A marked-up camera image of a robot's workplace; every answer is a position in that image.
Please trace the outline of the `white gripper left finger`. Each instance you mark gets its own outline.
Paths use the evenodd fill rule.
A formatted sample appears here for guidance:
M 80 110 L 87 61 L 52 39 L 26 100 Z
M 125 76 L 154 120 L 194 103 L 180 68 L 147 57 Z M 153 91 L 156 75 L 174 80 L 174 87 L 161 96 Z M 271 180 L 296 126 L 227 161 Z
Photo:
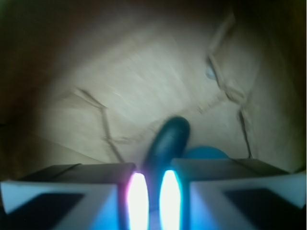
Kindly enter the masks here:
M 3 230 L 146 230 L 145 178 L 133 163 L 54 165 L 0 184 Z

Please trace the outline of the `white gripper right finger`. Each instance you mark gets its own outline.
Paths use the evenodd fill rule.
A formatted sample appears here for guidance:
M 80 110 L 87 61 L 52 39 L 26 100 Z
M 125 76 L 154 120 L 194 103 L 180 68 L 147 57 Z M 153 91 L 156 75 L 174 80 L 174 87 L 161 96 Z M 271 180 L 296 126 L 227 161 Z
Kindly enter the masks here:
M 173 159 L 160 193 L 164 230 L 304 230 L 307 177 L 251 159 Z

